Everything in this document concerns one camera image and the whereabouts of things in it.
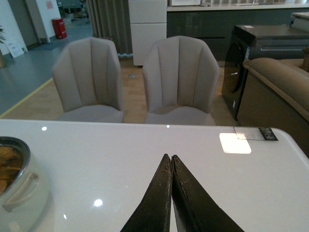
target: dining chair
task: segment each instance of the dining chair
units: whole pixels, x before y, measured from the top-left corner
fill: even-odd
[[[174,36],[155,42],[143,66],[146,124],[215,125],[220,68],[207,44]]]
[[[112,41],[86,38],[69,43],[52,75],[64,111],[58,120],[123,122],[121,68]]]

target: wooden floor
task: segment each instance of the wooden floor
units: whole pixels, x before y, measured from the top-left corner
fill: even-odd
[[[123,75],[125,123],[144,123],[146,99],[142,68],[134,66],[132,58],[120,58],[120,64]],[[238,126],[238,122],[232,118],[221,96],[224,68],[220,68],[220,72],[211,114],[218,126]],[[62,112],[60,98],[51,79],[44,86],[1,115],[1,118],[55,120]]]

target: washing machine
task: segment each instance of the washing machine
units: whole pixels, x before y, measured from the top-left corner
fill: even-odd
[[[287,25],[237,25],[232,31],[225,58],[222,96],[234,119],[246,84],[248,71],[242,63],[246,59],[268,57],[274,59],[303,58],[303,48],[309,45],[309,33]]]

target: chair backrest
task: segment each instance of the chair backrest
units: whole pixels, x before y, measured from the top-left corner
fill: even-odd
[[[68,44],[52,74],[64,112],[95,104],[123,109],[121,68],[112,41],[87,38]]]
[[[219,72],[202,40],[175,36],[154,43],[143,66],[148,112],[182,105],[209,113]]]

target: red cylinder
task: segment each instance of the red cylinder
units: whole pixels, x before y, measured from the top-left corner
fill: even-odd
[[[66,28],[64,27],[64,22],[62,18],[54,18],[52,19],[54,31],[56,34],[57,39],[66,38],[67,32]]]

